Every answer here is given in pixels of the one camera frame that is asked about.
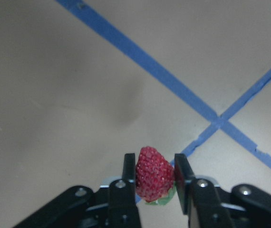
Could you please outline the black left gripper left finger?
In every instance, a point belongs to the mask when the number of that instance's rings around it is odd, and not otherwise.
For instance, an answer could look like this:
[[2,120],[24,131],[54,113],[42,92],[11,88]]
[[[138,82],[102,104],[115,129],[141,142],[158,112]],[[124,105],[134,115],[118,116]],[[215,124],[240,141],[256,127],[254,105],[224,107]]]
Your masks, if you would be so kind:
[[121,179],[121,195],[123,204],[135,204],[136,188],[136,157],[134,153],[127,153],[124,156],[123,173]]

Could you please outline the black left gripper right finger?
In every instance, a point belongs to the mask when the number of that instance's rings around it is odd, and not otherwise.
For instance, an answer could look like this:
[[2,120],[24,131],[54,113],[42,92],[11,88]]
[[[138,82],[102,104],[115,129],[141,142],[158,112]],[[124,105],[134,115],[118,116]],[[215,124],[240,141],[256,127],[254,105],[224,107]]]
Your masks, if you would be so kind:
[[174,176],[176,191],[178,193],[179,202],[184,215],[189,214],[189,190],[195,174],[183,153],[174,155]]

